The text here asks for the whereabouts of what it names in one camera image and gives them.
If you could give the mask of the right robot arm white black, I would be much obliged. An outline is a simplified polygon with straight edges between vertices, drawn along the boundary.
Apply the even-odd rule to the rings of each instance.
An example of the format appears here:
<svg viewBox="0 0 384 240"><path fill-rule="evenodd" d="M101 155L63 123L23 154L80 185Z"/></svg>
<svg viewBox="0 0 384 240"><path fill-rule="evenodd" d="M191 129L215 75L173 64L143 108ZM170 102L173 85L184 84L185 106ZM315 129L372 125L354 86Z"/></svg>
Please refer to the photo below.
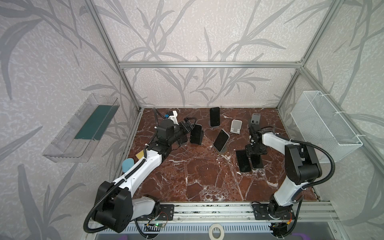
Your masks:
<svg viewBox="0 0 384 240"><path fill-rule="evenodd" d="M254 169L263 167L262 155L268 153L267 148L275 149L285 156L286 178L280 188L271 196L265 207L272 219L280 219L288 214L295 204L296 197L306 188L327 182L334 175L336 165L333 157L321 147L310 142L287 139L267 127L258 124L249 125L250 144L245 151ZM321 180L322 168L316 150L322 152L330 161L330 172Z"/></svg>

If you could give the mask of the white-edged phone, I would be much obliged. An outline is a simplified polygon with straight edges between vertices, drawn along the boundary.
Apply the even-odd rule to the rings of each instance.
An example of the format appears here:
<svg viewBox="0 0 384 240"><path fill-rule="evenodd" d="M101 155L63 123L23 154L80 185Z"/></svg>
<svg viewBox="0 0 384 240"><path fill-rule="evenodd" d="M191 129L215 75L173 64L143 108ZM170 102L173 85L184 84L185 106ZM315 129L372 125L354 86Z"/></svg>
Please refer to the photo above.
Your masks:
<svg viewBox="0 0 384 240"><path fill-rule="evenodd" d="M253 170L264 168L261 155L251 155L250 158L251 158L251 167Z"/></svg>

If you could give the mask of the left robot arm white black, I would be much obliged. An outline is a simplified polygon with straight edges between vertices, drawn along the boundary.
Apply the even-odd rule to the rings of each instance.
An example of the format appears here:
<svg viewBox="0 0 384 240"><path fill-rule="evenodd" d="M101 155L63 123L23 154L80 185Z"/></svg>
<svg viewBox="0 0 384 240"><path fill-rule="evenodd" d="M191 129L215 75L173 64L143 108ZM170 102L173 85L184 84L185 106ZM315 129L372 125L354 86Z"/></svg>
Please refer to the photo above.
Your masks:
<svg viewBox="0 0 384 240"><path fill-rule="evenodd" d="M156 217L160 210L158 200L153 197L134 199L133 196L149 174L169 156L173 144L186 140L196 123L194 117L184 118L177 124L173 117L163 119L145 145L144 155L134 166L114 181L105 181L99 186L95 204L83 223L84 232L94 234L111 229L120 233L141 216Z"/></svg>

